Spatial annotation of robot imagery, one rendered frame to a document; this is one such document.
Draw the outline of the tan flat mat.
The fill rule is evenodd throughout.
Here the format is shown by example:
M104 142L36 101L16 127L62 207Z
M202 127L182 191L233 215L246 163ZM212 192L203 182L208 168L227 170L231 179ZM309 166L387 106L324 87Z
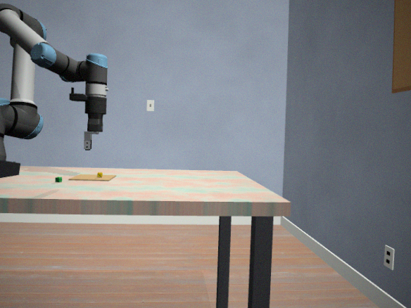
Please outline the tan flat mat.
M116 177L116 175L103 175L102 177L97 177L97 174L79 174L68 180L78 180L78 181L110 181Z

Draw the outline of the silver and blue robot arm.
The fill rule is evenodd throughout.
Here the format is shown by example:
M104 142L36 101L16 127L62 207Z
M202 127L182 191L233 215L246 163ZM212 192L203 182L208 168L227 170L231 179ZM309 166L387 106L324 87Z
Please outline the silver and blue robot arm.
M35 64L55 72L64 82L86 80L86 84L107 86L108 61L98 53L76 61L57 51L45 41L45 26L10 4L0 4L0 32L10 37L13 47L11 100L0 98L0 160L6 161L4 135L33 139L43 127L34 103Z

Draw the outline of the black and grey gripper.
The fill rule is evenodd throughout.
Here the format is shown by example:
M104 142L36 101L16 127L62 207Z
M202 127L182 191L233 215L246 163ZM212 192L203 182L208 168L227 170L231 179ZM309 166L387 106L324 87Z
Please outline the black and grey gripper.
M106 114L106 91L103 84L86 84L84 94L74 94L71 87L69 100L85 101L85 113L88 114L87 131L84 131L84 149L91 149L92 134L103 131L103 115ZM105 114L103 114L105 113Z

